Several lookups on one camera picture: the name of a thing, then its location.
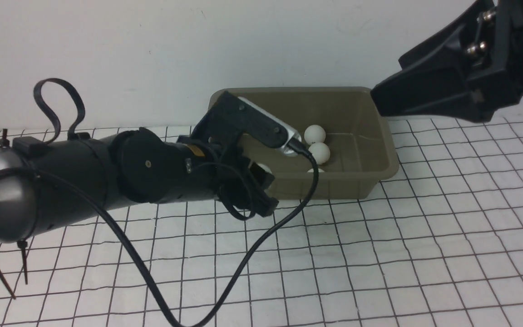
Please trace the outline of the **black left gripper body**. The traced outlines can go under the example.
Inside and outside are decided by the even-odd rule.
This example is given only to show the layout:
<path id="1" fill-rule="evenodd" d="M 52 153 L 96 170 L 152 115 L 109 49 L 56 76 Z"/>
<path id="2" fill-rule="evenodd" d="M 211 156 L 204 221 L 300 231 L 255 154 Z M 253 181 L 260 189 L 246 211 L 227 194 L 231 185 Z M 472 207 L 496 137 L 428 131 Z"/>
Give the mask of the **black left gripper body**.
<path id="1" fill-rule="evenodd" d="M 205 155 L 186 159 L 187 182 L 204 182 L 234 218 L 247 221 L 255 215 L 269 217 L 274 213 L 278 200 L 266 193 L 274 176 L 245 157 L 237 143 L 210 143 L 186 136 L 184 145 Z"/>

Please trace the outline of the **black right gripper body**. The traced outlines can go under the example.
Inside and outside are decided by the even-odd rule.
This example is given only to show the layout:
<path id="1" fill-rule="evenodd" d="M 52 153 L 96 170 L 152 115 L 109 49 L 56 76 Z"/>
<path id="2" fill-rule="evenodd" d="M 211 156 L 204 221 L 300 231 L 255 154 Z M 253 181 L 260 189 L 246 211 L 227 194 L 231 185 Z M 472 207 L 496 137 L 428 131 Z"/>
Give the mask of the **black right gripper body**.
<path id="1" fill-rule="evenodd" d="M 476 0 L 399 64 L 370 91 L 381 116 L 489 122 L 523 97 L 523 0 Z"/>

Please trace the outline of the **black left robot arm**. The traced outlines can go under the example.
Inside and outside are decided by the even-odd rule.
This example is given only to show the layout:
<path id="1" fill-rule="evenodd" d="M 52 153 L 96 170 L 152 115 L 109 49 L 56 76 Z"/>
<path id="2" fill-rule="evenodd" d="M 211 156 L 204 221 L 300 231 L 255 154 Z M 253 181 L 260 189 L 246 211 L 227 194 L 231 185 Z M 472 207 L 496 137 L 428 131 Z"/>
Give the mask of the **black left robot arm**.
<path id="1" fill-rule="evenodd" d="M 50 78 L 33 89 L 35 102 L 54 126 L 54 136 L 0 139 L 0 242 L 16 243 L 26 265 L 27 239 L 94 217 L 97 211 L 137 203 L 217 199 L 267 217 L 278 201 L 266 190 L 269 170 L 245 157 L 247 134 L 289 154 L 299 133 L 244 97 L 224 91 L 189 136 L 162 141 L 148 128 L 94 139 L 75 129 L 85 118 L 83 100 L 68 81 Z M 15 294 L 1 269 L 0 280 Z"/>

